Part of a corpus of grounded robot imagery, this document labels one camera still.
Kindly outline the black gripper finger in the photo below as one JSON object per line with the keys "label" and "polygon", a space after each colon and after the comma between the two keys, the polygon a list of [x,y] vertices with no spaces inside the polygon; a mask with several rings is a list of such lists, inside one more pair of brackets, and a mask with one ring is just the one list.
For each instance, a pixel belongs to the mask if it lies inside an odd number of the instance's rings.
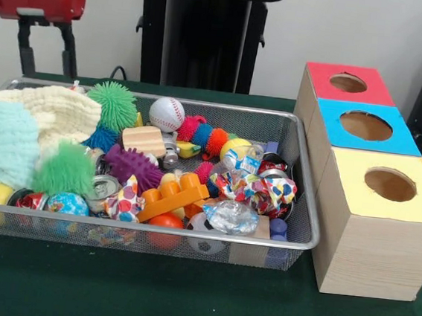
{"label": "black gripper finger", "polygon": [[28,76],[36,72],[33,48],[30,44],[31,25],[29,20],[20,19],[17,33],[22,74]]}
{"label": "black gripper finger", "polygon": [[67,77],[77,76],[77,60],[75,38],[72,25],[61,24],[61,37],[64,41],[64,50],[62,52],[63,74]]}

